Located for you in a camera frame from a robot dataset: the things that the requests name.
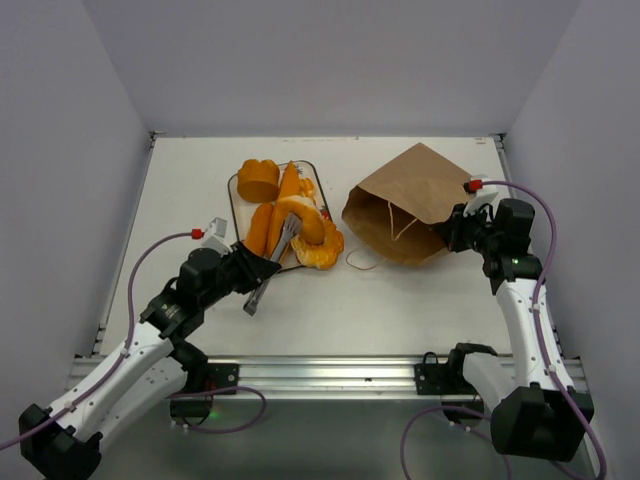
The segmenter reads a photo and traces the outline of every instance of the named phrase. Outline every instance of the brown paper bag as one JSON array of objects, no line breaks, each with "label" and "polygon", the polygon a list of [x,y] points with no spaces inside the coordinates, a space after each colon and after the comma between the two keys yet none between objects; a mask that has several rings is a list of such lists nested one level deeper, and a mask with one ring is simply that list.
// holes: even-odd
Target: brown paper bag
[{"label": "brown paper bag", "polygon": [[470,177],[418,143],[354,187],[342,219],[380,255],[419,265],[447,253],[430,225],[446,221],[456,204],[469,201],[462,184]]}]

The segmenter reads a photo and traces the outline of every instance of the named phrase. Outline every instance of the metal frame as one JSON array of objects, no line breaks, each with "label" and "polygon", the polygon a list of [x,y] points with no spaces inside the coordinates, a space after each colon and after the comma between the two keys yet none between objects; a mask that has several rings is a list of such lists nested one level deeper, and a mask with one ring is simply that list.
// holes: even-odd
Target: metal frame
[{"label": "metal frame", "polygon": [[[76,359],[67,384],[72,389],[104,357]],[[511,356],[499,357],[511,378]],[[210,363],[240,365],[238,385],[257,388],[273,400],[441,400],[469,401],[471,395],[422,395],[416,393],[414,365],[422,357],[210,357]],[[565,367],[579,392],[587,382],[579,360],[565,360]],[[240,392],[233,398],[253,398]]]}]

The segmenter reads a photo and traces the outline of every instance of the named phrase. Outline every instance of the white table surface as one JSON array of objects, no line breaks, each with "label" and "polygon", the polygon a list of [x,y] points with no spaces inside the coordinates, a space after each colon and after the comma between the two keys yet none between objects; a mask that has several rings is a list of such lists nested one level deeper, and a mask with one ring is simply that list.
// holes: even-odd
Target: white table surface
[{"label": "white table surface", "polygon": [[[420,268],[384,262],[362,272],[345,264],[361,245],[340,219],[349,190],[371,172],[422,142],[471,174],[504,179],[490,138],[171,138],[157,140],[101,353],[126,335],[126,284],[139,255],[159,238],[204,227],[216,216],[235,241],[227,181],[247,158],[308,160],[318,171],[345,254],[330,271],[300,269],[277,276],[249,317],[245,297],[223,299],[189,340],[209,355],[410,355],[449,351],[471,341],[511,353],[507,328],[474,252],[451,254]],[[189,239],[163,245],[142,265],[134,286],[136,315],[176,276]],[[350,259],[365,265],[366,251]]]}]

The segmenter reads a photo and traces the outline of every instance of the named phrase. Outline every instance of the paper bag handle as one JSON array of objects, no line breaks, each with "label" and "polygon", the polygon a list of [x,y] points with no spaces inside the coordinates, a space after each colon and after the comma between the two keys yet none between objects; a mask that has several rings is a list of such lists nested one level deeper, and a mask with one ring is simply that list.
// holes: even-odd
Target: paper bag handle
[{"label": "paper bag handle", "polygon": [[[387,201],[387,207],[389,208],[389,221],[391,222],[391,240],[394,242],[397,242],[398,239],[400,238],[400,236],[406,232],[409,227],[411,225],[413,225],[414,223],[416,223],[418,221],[418,219],[416,217],[413,217],[413,220],[411,220],[407,226],[405,226],[402,230],[400,230],[398,232],[397,235],[393,234],[393,209],[391,207],[391,202]],[[355,250],[351,250],[348,254],[347,257],[344,259],[345,263],[347,265],[349,265],[352,268],[355,268],[356,270],[360,270],[362,272],[366,272],[367,270],[373,270],[374,268],[376,268],[378,265],[380,265],[382,262],[384,262],[386,260],[385,257],[383,257],[381,260],[377,261],[376,263],[374,263],[373,265],[371,265],[370,267],[359,267],[358,265],[354,265],[353,263],[351,263],[349,261],[349,257],[351,256],[351,254],[357,252],[358,250],[362,250],[363,247],[358,247]]]}]

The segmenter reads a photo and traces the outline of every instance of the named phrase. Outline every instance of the tray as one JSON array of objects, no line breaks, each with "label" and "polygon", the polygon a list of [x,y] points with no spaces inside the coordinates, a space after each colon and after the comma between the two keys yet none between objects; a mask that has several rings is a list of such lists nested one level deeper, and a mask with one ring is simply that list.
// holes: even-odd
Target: tray
[{"label": "tray", "polygon": [[[311,182],[313,182],[313,185],[315,187],[313,196],[316,201],[316,206],[320,209],[322,215],[331,220],[331,213],[329,212],[329,207],[327,207],[327,200],[324,197],[324,192],[322,191],[322,186],[320,185],[320,180],[318,179],[318,172],[316,171],[316,167],[314,167],[312,163],[307,162],[306,160],[294,160],[293,164],[296,166],[300,178],[307,177],[311,179]],[[279,164],[278,167],[280,168],[280,172],[284,171],[286,166],[287,163]],[[260,204],[249,203],[240,198],[240,195],[238,195],[237,174],[233,175],[229,179],[229,182],[227,183],[227,189],[229,190],[231,214],[233,215],[236,237],[239,241],[241,241],[244,240],[247,236],[249,227],[251,226],[251,217]],[[293,270],[295,268],[304,268],[304,265],[300,265],[300,263],[298,263],[295,254],[293,254],[290,250],[291,249],[289,249],[285,253],[284,259],[282,260],[282,270],[280,270],[280,272]]]}]

